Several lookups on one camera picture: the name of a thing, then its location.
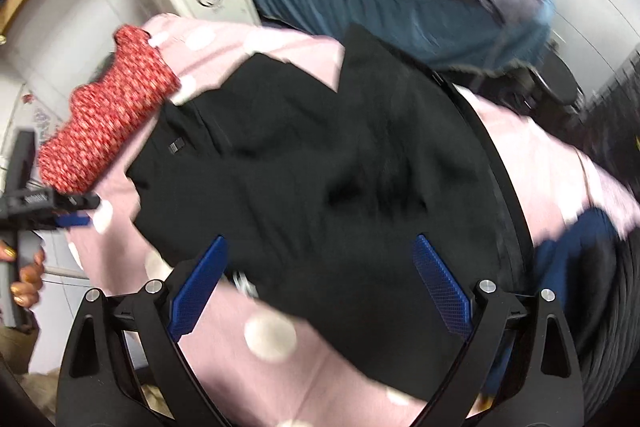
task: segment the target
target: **pink polka dot tablecloth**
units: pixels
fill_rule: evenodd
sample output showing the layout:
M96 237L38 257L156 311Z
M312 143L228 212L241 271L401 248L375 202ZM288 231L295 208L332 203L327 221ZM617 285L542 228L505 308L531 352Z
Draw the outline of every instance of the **pink polka dot tablecloth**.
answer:
M256 52L292 62L332 89L338 87L343 48L331 38L167 14L151 19L145 29L180 78L182 87L171 98L176 104L219 87ZM528 119L463 94L500 152L536 243L557 236L588 204L609 212L621 235L640 222L633 198L588 158ZM135 292L170 272L132 225L139 200L125 176L155 122L152 118L130 139L98 182L102 204L92 226L68 233L72 252L108 295ZM218 408L243 427L407 427L424 406L367 380L305 321L227 282L218 284L180 348Z

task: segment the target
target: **brown sleeve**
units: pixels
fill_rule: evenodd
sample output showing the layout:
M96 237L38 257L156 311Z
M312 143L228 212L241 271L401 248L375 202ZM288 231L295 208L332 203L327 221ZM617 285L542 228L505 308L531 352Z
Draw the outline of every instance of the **brown sleeve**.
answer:
M0 325L0 355L14 375L29 372L29 362L40 330L32 317L34 328L28 333Z

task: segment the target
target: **human hand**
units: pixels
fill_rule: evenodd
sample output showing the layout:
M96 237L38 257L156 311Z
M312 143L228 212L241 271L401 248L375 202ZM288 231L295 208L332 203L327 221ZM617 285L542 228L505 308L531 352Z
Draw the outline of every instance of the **human hand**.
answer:
M0 261L15 263L16 252L0 241ZM11 285L11 293L18 306L31 308L40 300L38 293L42 288L42 274L44 273L44 250L40 248L33 257L33 263L20 269L20 281Z

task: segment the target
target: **red knitted cloth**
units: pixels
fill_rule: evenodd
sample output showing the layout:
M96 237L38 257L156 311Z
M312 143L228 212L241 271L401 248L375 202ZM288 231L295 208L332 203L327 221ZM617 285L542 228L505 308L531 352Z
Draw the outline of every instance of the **red knitted cloth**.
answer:
M73 92L71 119L38 153L47 185L62 193L89 190L133 131L180 87L149 37L133 26L118 29L113 66L100 82Z

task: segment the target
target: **silver screw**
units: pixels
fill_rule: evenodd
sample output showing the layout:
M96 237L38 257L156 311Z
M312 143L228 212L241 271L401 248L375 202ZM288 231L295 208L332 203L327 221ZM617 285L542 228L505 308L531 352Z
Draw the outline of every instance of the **silver screw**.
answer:
M490 281L489 279L480 281L480 289L484 293L493 293L495 292L495 282Z
M545 288L540 292L540 296L545 299L547 302L551 302L556 298L556 294L553 293L549 288Z
M92 288L90 289L85 295L84 298L87 299L89 302L94 302L98 300L98 297L100 297L100 290L97 290L96 288Z
M158 279L153 279L145 284L145 290L148 293L158 293L162 289L162 281Z

